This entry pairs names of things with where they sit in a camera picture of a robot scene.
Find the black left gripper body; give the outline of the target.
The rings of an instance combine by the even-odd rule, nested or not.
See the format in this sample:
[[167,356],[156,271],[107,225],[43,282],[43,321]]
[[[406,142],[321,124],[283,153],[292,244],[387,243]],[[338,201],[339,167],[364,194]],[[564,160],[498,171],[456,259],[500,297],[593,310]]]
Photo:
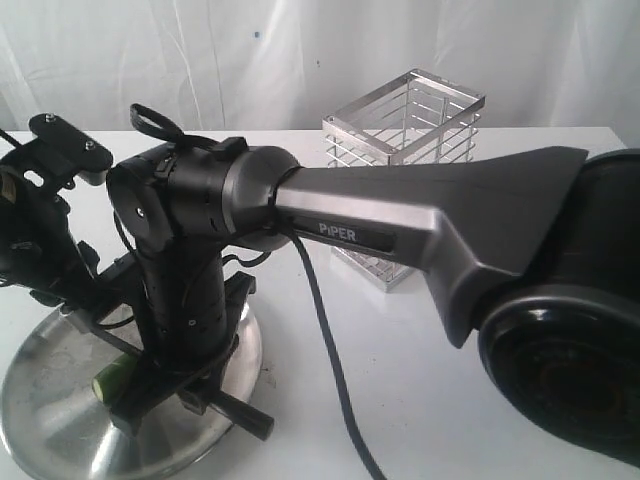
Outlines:
[[1,159],[1,286],[20,286],[44,305],[77,300],[77,251],[59,184],[15,149]]

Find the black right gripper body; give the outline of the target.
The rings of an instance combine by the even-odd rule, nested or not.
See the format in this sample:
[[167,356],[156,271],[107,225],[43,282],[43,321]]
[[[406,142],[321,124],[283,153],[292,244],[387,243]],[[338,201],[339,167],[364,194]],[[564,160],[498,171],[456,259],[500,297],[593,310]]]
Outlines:
[[152,332],[160,358],[195,365],[225,339],[225,293],[220,246],[172,244],[154,252],[137,246]]

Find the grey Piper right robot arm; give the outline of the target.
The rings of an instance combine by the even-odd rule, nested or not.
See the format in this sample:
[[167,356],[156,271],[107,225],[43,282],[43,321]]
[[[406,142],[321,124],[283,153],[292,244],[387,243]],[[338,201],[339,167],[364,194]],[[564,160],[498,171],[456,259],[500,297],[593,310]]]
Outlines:
[[472,163],[305,168],[241,137],[173,140],[108,174],[163,366],[223,346],[221,251],[310,239],[421,271],[456,347],[534,424],[639,462],[639,153],[553,146]]

